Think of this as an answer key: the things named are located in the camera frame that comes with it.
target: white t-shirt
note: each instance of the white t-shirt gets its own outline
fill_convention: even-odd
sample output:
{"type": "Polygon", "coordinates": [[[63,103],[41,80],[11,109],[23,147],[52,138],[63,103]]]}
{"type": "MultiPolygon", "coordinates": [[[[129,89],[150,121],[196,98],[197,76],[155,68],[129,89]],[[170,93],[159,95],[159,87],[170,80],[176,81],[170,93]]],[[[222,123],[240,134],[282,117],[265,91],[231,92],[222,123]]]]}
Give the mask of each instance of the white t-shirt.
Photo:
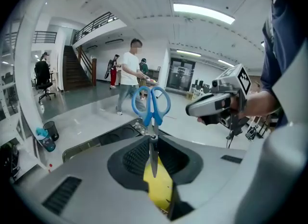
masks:
{"type": "MultiPolygon", "coordinates": [[[[130,52],[127,52],[123,55],[121,64],[126,64],[128,68],[134,72],[137,72],[139,70],[139,60],[136,56],[131,54],[130,52]]],[[[138,85],[137,77],[134,75],[131,75],[121,70],[121,84],[124,85],[138,85]]]]}

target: scissors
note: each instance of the scissors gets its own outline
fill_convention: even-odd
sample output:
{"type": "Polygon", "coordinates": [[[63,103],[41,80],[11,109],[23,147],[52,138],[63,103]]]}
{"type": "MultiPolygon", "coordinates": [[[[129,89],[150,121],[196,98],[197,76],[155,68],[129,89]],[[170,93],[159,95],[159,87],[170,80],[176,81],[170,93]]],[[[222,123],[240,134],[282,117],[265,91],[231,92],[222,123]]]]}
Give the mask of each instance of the scissors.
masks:
{"type": "Polygon", "coordinates": [[[151,135],[150,162],[151,162],[153,176],[154,178],[156,178],[157,167],[158,167],[158,150],[155,150],[154,144],[157,143],[158,141],[159,126],[163,123],[163,117],[169,112],[171,108],[170,97],[167,94],[167,92],[163,90],[161,87],[155,86],[150,90],[149,87],[142,86],[134,93],[131,100],[131,105],[134,112],[142,118],[144,125],[148,128],[148,132],[151,135]],[[146,108],[145,111],[143,112],[139,111],[136,107],[136,98],[137,96],[139,96],[140,91],[148,92],[146,108]],[[163,112],[158,109],[155,91],[161,91],[167,99],[167,108],[163,112]],[[154,112],[151,112],[151,99],[153,102],[154,112]],[[154,118],[154,128],[151,122],[152,118],[154,118]]]}

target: cable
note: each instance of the cable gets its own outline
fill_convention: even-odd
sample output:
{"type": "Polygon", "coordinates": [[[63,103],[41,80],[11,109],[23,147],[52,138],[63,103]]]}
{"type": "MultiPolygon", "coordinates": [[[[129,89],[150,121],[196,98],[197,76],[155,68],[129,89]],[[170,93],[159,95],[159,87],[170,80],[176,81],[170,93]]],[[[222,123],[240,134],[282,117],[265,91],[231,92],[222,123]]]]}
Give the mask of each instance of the cable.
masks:
{"type": "Polygon", "coordinates": [[[227,144],[226,144],[227,149],[230,149],[230,145],[231,145],[233,138],[234,138],[234,133],[233,133],[233,131],[231,131],[231,125],[232,125],[232,115],[231,115],[231,118],[230,118],[229,135],[228,135],[227,144]]]}

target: red pants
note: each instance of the red pants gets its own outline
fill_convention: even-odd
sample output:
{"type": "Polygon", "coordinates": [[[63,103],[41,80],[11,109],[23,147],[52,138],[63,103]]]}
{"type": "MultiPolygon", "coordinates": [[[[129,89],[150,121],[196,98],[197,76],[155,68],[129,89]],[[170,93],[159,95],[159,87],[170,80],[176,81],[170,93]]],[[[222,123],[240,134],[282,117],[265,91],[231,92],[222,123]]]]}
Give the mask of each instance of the red pants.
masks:
{"type": "Polygon", "coordinates": [[[110,70],[111,86],[114,86],[116,83],[116,70],[110,70]]]}

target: trash can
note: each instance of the trash can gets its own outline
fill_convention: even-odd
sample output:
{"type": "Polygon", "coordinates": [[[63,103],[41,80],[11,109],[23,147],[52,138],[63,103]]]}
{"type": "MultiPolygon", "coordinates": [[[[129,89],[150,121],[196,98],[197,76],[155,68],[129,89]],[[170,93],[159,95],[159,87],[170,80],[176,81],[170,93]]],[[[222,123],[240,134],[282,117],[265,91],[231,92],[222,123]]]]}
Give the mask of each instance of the trash can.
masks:
{"type": "Polygon", "coordinates": [[[48,152],[52,152],[56,148],[56,144],[49,134],[44,139],[39,139],[39,142],[48,152]]]}
{"type": "Polygon", "coordinates": [[[52,140],[53,140],[54,142],[57,141],[57,140],[59,139],[59,133],[58,133],[57,128],[56,128],[56,126],[55,126],[55,124],[54,124],[53,121],[47,122],[47,123],[43,126],[43,128],[44,128],[46,131],[48,131],[49,136],[52,138],[52,140]]]}

